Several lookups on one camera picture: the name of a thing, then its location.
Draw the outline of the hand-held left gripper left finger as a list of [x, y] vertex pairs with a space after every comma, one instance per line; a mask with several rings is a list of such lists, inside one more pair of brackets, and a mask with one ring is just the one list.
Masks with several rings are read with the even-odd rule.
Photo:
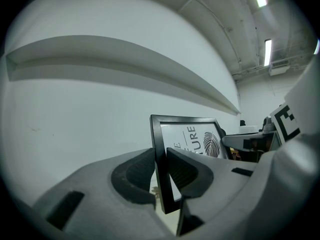
[[150, 193], [155, 150], [81, 167], [45, 192], [33, 209], [67, 240], [173, 240]]

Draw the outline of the framed nature leaf print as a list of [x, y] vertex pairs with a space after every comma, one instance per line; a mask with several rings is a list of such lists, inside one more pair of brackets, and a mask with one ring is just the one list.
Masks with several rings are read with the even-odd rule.
[[232, 159], [230, 148], [222, 144], [226, 134], [215, 118], [152, 114], [150, 130], [160, 204], [165, 214], [178, 210], [181, 203], [180, 191], [167, 169], [167, 148]]

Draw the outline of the white ceiling conduit pipe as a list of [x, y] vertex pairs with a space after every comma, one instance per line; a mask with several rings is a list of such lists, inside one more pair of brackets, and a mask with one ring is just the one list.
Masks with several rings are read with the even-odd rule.
[[[179, 10], [178, 12], [181, 12], [189, 3], [191, 3], [193, 0], [188, 0]], [[219, 17], [214, 13], [214, 11], [206, 4], [204, 3], [202, 0], [195, 0], [197, 1], [198, 3], [200, 3], [204, 8], [206, 8], [207, 11], [210, 12], [210, 14], [213, 16], [214, 20], [216, 21], [216, 23], [218, 24], [218, 26], [220, 27], [220, 29], [223, 31], [226, 39], [228, 40], [229, 42], [229, 45], [231, 46], [233, 52], [234, 52], [234, 55], [236, 57], [236, 60], [237, 60], [237, 64], [239, 66], [239, 69], [241, 70], [242, 69], [242, 60], [241, 58], [239, 57], [238, 55], [238, 52], [232, 42], [232, 39], [230, 38], [230, 35], [228, 34], [228, 31], [226, 29], [226, 27], [223, 25], [223, 23], [220, 21]]]

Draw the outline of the white air conditioner unit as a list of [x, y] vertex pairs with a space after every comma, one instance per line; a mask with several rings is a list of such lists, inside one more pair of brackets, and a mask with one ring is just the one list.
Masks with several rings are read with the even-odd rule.
[[271, 63], [268, 73], [270, 76], [281, 75], [286, 73], [289, 68], [289, 60], [276, 61]]

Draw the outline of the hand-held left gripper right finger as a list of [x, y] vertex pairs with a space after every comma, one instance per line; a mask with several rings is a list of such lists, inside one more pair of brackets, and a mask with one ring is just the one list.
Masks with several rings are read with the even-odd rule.
[[168, 148], [166, 159], [168, 172], [181, 194], [178, 236], [217, 216], [257, 166], [254, 162], [215, 158], [180, 148]]

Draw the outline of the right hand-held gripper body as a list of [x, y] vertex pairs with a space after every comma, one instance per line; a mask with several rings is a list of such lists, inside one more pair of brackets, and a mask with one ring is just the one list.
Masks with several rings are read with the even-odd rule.
[[270, 118], [277, 131], [271, 151], [292, 139], [320, 149], [320, 55], [311, 60]]

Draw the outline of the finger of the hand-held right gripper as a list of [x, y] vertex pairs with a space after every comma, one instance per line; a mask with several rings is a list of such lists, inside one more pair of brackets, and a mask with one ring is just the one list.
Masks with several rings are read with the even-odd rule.
[[255, 132], [226, 135], [222, 144], [226, 147], [244, 152], [268, 152], [272, 148], [275, 132]]

